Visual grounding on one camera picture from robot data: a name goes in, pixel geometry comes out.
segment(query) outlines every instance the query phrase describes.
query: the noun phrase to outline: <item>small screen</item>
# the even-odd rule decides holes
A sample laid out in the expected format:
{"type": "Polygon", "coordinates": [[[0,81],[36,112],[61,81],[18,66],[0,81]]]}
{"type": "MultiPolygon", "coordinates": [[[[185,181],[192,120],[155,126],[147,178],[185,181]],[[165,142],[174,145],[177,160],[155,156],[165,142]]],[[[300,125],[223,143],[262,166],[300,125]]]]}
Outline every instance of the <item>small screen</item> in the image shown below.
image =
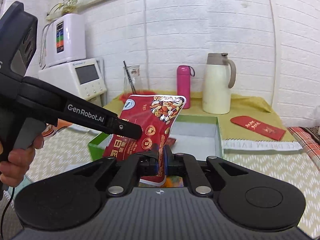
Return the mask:
{"type": "Polygon", "coordinates": [[[76,72],[81,85],[99,78],[96,67],[94,65],[77,67],[76,72]]]}

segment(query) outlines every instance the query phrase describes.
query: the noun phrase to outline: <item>thermos handle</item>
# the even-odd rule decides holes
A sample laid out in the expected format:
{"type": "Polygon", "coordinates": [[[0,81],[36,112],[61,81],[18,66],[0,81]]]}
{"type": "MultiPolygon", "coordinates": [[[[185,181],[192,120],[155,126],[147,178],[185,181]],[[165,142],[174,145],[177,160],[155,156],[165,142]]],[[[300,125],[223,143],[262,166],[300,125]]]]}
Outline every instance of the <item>thermos handle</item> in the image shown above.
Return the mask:
{"type": "Polygon", "coordinates": [[[188,66],[188,67],[190,69],[190,76],[194,77],[196,75],[195,70],[191,66],[188,66]]]}
{"type": "Polygon", "coordinates": [[[231,59],[224,59],[223,61],[227,62],[230,65],[231,75],[228,88],[233,88],[236,82],[236,65],[231,59]]]}

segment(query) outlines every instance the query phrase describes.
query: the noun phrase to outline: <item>thermos lid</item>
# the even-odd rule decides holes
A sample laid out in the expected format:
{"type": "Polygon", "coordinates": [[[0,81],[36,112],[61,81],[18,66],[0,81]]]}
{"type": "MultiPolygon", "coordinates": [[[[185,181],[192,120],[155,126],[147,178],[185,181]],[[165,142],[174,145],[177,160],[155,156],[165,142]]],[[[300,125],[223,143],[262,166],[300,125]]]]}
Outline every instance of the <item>thermos lid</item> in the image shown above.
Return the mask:
{"type": "Polygon", "coordinates": [[[209,53],[207,64],[208,65],[228,65],[228,53],[209,53]]]}
{"type": "Polygon", "coordinates": [[[177,75],[187,75],[187,76],[194,76],[194,74],[191,74],[191,70],[190,70],[190,66],[186,66],[186,65],[180,65],[177,68],[177,75]]]}

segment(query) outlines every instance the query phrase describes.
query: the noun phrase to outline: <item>red envelope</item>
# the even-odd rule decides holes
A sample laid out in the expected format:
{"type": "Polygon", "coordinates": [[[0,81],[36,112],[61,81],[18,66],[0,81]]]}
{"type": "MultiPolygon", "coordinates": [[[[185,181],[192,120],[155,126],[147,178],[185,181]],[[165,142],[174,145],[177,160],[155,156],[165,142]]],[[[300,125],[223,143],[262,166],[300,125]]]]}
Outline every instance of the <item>red envelope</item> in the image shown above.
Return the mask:
{"type": "Polygon", "coordinates": [[[264,122],[260,122],[256,119],[253,119],[250,116],[242,115],[231,118],[230,121],[237,125],[240,125],[244,128],[247,128],[253,132],[258,134],[267,136],[273,140],[280,141],[283,135],[285,134],[285,130],[274,127],[272,125],[266,124],[264,122]]]}

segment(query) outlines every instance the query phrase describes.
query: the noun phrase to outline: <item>potted plant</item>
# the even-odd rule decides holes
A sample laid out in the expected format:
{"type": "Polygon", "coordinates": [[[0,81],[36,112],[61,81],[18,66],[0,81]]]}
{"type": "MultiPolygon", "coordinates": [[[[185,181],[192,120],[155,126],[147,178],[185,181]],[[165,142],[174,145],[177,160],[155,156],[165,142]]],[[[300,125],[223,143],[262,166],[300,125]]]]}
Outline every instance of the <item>potted plant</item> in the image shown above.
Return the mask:
{"type": "Polygon", "coordinates": [[[62,3],[58,3],[55,6],[53,6],[49,14],[52,12],[53,9],[55,9],[54,12],[62,9],[62,12],[61,12],[62,16],[68,13],[76,13],[77,3],[78,3],[78,0],[63,0],[62,3]]]}

